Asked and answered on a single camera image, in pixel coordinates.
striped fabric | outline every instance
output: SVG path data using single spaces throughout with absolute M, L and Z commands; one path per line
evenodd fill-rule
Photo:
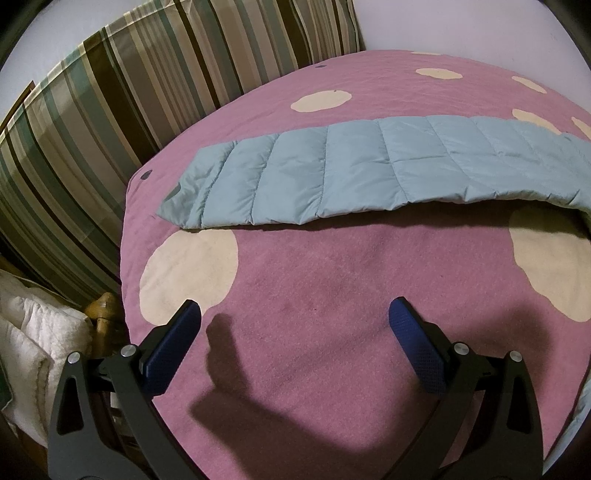
M 128 12 L 0 133 L 0 248 L 73 302 L 117 292 L 137 168 L 238 96 L 361 48 L 352 0 L 152 0 Z

silver bolt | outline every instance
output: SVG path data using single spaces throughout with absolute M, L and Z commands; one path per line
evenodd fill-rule
M 521 362 L 523 360 L 523 356 L 516 350 L 513 350 L 509 356 L 514 362 Z
M 137 350 L 137 347 L 135 345 L 125 345 L 122 349 L 121 349 L 121 355 L 122 356 L 132 356 L 135 351 Z
M 68 355 L 69 364 L 75 364 L 78 360 L 80 360 L 80 354 L 78 352 L 72 352 Z
M 458 355 L 467 355 L 470 349 L 465 343 L 456 343 L 453 346 L 453 349 L 456 351 Z

polka dot blanket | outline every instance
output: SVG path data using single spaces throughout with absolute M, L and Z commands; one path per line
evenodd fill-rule
M 127 194 L 121 276 L 140 343 L 185 299 L 203 327 L 154 403 L 212 480 L 381 478 L 437 398 L 388 326 L 406 296 L 451 341 L 523 354 L 547 453 L 591 349 L 591 244 L 577 213 L 536 202 L 425 203 L 395 212 L 179 231 L 155 215 L 205 145 L 396 115 L 517 118 L 591 139 L 591 115 L 532 79 L 409 51 L 330 59 L 193 125 Z M 467 428 L 462 430 L 458 455 Z

